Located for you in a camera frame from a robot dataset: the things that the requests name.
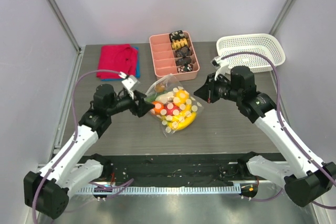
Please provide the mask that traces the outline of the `orange fruit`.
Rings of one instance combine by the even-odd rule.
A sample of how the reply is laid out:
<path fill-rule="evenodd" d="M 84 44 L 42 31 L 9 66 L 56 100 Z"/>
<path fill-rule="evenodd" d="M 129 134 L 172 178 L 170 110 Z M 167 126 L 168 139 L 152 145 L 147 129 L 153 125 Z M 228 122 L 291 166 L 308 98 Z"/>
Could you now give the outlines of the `orange fruit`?
<path fill-rule="evenodd" d="M 154 108 L 151 110 L 151 112 L 155 115 L 160 114 L 164 109 L 164 104 L 160 101 L 153 101 L 152 104 L 154 105 Z"/>

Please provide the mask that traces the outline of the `yellow bell pepper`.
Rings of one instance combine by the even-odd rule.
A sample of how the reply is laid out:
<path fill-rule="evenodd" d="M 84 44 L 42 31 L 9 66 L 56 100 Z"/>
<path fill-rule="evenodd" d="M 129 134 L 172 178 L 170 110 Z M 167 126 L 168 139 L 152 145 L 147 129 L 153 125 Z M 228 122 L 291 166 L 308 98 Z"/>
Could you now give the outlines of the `yellow bell pepper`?
<path fill-rule="evenodd" d="M 173 103 L 181 110 L 184 110 L 187 105 L 192 105 L 192 99 L 187 91 L 178 90 L 178 92 L 175 93 Z"/>

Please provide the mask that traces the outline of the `brown kiwi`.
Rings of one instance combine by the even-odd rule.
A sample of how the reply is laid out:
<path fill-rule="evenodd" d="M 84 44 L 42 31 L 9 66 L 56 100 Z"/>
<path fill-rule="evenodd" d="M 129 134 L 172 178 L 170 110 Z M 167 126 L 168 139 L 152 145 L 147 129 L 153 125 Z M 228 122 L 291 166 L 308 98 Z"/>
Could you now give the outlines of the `brown kiwi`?
<path fill-rule="evenodd" d="M 166 89 L 166 86 L 163 83 L 156 84 L 154 87 L 154 90 L 158 93 L 164 92 L 165 89 Z"/>

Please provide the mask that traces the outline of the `white radish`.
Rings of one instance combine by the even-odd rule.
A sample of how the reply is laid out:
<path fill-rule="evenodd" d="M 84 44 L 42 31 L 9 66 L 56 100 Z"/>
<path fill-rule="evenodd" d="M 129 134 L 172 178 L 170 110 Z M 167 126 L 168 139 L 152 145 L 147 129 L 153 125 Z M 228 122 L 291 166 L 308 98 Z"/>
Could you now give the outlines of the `white radish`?
<path fill-rule="evenodd" d="M 161 102 L 163 104 L 173 102 L 175 98 L 175 93 L 170 91 L 167 93 L 162 93 L 155 98 L 155 101 Z"/>

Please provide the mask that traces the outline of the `red apple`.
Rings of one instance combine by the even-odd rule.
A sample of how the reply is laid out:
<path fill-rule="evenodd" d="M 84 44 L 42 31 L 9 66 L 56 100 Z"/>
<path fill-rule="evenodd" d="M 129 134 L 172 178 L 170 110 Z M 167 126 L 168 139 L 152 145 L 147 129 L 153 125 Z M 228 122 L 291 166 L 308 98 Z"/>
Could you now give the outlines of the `red apple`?
<path fill-rule="evenodd" d="M 166 115 L 178 115 L 180 112 L 180 109 L 177 105 L 175 105 L 174 103 L 167 103 L 165 105 L 165 109 L 166 109 Z"/>

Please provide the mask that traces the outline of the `yellow banana bunch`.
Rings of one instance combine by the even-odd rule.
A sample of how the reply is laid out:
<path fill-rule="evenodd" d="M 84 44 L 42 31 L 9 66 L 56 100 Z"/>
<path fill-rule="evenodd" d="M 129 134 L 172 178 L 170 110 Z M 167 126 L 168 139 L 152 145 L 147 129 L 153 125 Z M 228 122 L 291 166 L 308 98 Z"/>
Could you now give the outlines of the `yellow banana bunch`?
<path fill-rule="evenodd" d="M 197 113 L 187 111 L 185 114 L 181 115 L 167 115 L 159 116 L 162 125 L 164 126 L 164 131 L 166 133 L 173 133 L 175 131 L 180 131 L 188 127 L 196 119 Z"/>

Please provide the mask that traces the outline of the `clear polka dot zip bag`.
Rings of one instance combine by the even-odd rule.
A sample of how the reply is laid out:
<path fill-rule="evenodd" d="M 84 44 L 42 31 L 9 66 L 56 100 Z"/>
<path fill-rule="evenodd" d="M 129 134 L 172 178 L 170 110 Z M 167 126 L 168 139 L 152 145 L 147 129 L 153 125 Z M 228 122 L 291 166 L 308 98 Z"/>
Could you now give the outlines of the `clear polka dot zip bag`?
<path fill-rule="evenodd" d="M 160 121 L 165 136 L 186 129 L 204 110 L 200 100 L 172 74 L 154 82 L 145 95 L 145 100 L 154 105 L 150 114 Z"/>

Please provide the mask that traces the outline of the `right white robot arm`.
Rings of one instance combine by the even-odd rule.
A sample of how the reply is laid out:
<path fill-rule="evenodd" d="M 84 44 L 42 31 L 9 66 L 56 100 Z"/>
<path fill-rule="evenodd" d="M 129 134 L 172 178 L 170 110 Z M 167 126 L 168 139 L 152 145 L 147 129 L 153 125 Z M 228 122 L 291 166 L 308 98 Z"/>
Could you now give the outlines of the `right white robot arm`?
<path fill-rule="evenodd" d="M 214 103 L 219 99 L 236 103 L 240 113 L 262 130 L 287 161 L 280 165 L 250 152 L 239 159 L 242 179 L 265 178 L 283 188 L 296 205 L 305 207 L 328 192 L 335 182 L 335 163 L 315 155 L 290 128 L 274 101 L 257 91 L 255 76 L 246 66 L 234 67 L 230 78 L 212 73 L 194 95 Z"/>

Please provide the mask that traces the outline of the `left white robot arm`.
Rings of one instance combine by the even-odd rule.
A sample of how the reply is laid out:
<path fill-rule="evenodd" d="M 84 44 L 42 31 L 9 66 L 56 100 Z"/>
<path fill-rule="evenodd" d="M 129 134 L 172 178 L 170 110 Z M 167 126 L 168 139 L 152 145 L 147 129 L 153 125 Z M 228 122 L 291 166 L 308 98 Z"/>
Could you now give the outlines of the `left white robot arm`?
<path fill-rule="evenodd" d="M 111 117 L 126 110 L 142 117 L 154 108 L 146 95 L 123 88 L 116 93 L 110 84 L 96 88 L 90 108 L 82 116 L 63 148 L 38 172 L 24 177 L 24 202 L 33 212 L 55 220 L 67 208 L 71 197 L 89 182 L 107 181 L 112 174 L 111 162 L 99 154 L 92 155 L 81 167 L 75 165 L 84 153 L 111 125 Z"/>

